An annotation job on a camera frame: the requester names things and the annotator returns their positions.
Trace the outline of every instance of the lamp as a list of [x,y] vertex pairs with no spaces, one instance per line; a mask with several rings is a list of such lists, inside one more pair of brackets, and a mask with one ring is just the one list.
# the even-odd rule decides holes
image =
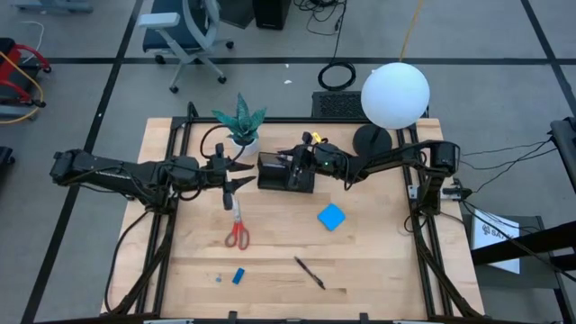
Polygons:
[[391,63],[376,69],[364,82],[361,102],[372,122],[354,134],[358,156],[371,156],[392,149],[388,130],[410,126],[422,116],[430,99],[428,81],[417,68]]

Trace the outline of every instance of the small blue object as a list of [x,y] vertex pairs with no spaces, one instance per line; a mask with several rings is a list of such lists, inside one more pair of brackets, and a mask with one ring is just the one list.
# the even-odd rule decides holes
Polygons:
[[331,203],[318,214],[318,220],[321,221],[328,230],[335,230],[342,221],[346,219],[346,215],[334,204]]
[[232,279],[232,282],[234,284],[239,284],[240,279],[242,279],[242,275],[244,275],[244,269],[238,268],[238,271],[236,272],[236,275],[234,275],[234,279]]

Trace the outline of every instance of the black pen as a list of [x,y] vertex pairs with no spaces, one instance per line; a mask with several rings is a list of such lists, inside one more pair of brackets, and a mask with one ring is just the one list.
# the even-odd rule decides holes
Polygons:
[[318,284],[318,286],[320,286],[320,288],[326,290],[326,287],[324,287],[324,283],[315,274],[313,274],[312,271],[310,271],[310,269],[302,262],[302,260],[300,260],[297,256],[294,257],[294,260],[296,260],[296,262],[298,262],[298,264],[302,267],[302,269],[304,269],[304,271],[306,271],[306,273],[310,275],[312,279],[314,279],[314,281],[316,282],[316,284]]

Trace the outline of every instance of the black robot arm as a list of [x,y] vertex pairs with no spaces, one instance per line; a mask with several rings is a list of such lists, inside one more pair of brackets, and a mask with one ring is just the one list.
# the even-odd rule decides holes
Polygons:
[[224,208],[232,208],[231,196],[254,176],[227,180],[226,172],[248,170],[253,166],[223,156],[223,145],[216,145],[216,154],[206,166],[194,157],[171,157],[160,162],[141,164],[97,157],[80,149],[57,152],[50,171],[57,185],[97,185],[125,196],[134,197],[156,211],[169,207],[169,198],[182,193],[210,188],[223,189]]
[[[425,176],[424,184],[418,187],[418,207],[432,215],[440,213],[442,184],[457,171],[460,156],[460,148],[456,144],[442,140],[426,140],[371,157],[357,157],[327,140],[311,145],[309,133],[304,133],[302,139],[304,144],[278,152],[278,159],[290,168],[289,186],[297,186],[303,175],[312,172],[344,180],[349,188],[373,173],[409,166]],[[422,161],[424,149],[429,149],[429,166]]]

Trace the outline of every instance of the wooden table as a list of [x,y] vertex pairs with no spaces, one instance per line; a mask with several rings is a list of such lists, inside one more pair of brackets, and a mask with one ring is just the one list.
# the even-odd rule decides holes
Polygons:
[[[170,119],[149,119],[139,162],[162,160]],[[194,124],[188,155],[205,164],[199,152],[202,135],[213,124]],[[259,129],[261,150],[290,149],[303,131],[317,131],[347,152],[359,124],[264,124]],[[226,130],[206,140],[206,153],[224,142]],[[394,145],[397,138],[391,132]],[[418,121],[420,140],[441,140],[438,120]],[[257,155],[240,160],[256,163]],[[257,175],[253,170],[230,177]],[[314,194],[260,191],[252,181],[237,192],[242,219],[250,231],[245,251],[224,247],[233,223],[231,211],[222,208],[221,190],[202,192],[192,202],[180,202],[166,280],[162,317],[223,319],[237,311],[241,319],[357,320],[367,312],[371,320],[425,319],[426,310],[414,238],[402,223],[409,215],[401,168],[371,175],[348,192],[336,179],[316,176]],[[329,203],[335,203],[346,220],[330,232],[317,220]],[[461,217],[456,202],[442,202],[442,211]],[[129,202],[122,231],[140,214],[142,206]],[[110,301],[116,305],[140,275],[149,241],[152,217],[125,239]],[[436,217],[445,271],[466,300],[483,312],[470,250],[461,223]],[[300,257],[326,285],[321,290],[294,262]],[[239,285],[231,282],[239,267],[246,270]],[[216,278],[221,275],[221,282]],[[437,281],[430,272],[436,313],[441,314]],[[150,289],[156,288],[156,279]],[[148,293],[151,310],[154,290]]]

